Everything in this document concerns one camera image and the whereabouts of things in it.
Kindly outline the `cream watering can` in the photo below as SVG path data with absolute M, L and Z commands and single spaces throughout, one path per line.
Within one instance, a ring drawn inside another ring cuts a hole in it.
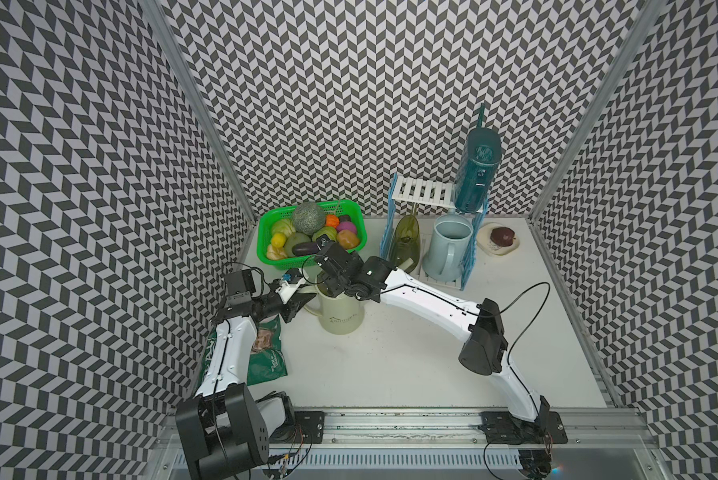
M 344 293 L 333 294 L 324 285 L 307 286 L 301 290 L 301 293 L 315 294 L 315 299 L 319 301 L 319 307 L 305 305 L 303 309 L 314 315 L 322 328 L 331 334 L 350 334 L 356 331 L 364 321 L 364 306 L 355 298 Z

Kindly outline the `light blue watering can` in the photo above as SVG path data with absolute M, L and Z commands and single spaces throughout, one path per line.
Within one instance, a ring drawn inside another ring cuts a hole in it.
M 462 263 L 472 235 L 473 227 L 466 217 L 457 214 L 439 217 L 422 261 L 426 275 L 439 282 L 458 280 L 463 274 Z

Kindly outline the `teal watering can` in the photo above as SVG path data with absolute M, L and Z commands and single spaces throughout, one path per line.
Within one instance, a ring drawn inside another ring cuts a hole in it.
M 467 137 L 454 189 L 454 205 L 461 213 L 484 209 L 502 156 L 500 134 L 485 126 L 486 103 L 480 105 L 477 124 Z

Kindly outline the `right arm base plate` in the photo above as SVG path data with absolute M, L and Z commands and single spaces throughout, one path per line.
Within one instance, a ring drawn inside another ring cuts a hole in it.
M 486 440 L 497 445 L 545 444 L 564 445 L 569 438 L 558 412 L 541 416 L 540 422 L 520 420 L 508 411 L 480 413 L 481 426 Z

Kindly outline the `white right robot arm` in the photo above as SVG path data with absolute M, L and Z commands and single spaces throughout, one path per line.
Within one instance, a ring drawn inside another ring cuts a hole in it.
M 410 311 L 463 342 L 458 360 L 467 370 L 491 379 L 517 421 L 546 430 L 550 407 L 544 396 L 511 365 L 509 342 L 499 305 L 457 298 L 427 285 L 378 256 L 367 260 L 323 236 L 317 241 L 316 263 L 323 284 L 335 294 L 374 301 Z

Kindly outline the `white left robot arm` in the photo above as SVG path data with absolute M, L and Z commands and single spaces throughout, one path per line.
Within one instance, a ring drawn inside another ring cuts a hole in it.
M 216 341 L 197 392 L 175 414 L 193 479 L 231 479 L 269 463 L 270 434 L 294 417 L 286 396 L 258 403 L 247 385 L 259 325 L 277 317 L 292 320 L 314 298 L 306 278 L 291 268 L 257 294 L 250 268 L 229 273 L 213 318 Z

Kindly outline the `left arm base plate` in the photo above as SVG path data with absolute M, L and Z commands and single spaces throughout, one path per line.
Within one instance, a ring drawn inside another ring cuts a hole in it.
M 322 444 L 326 413 L 318 410 L 296 410 L 292 418 L 278 427 L 271 435 L 271 443 Z

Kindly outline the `olive green watering can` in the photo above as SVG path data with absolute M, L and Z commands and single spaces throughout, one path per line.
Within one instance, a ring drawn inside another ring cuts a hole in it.
M 406 273 L 412 273 L 420 262 L 421 235 L 418 220 L 418 204 L 398 223 L 390 250 L 390 260 Z

